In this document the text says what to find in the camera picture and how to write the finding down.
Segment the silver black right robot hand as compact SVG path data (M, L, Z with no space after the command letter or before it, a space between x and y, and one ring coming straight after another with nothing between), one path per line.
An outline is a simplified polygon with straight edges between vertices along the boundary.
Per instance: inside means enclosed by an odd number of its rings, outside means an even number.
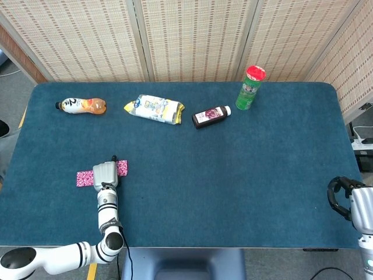
M344 189L349 209L341 206L335 197ZM330 207L350 221L362 235L372 235L372 186L347 177L335 177L328 184L327 197Z

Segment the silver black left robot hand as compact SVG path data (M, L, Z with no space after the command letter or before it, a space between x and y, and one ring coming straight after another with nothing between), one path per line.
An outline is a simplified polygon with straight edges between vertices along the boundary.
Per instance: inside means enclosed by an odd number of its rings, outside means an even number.
M93 166L93 187L100 192L106 186L117 187L119 176L117 172L117 156L113 155L111 161Z

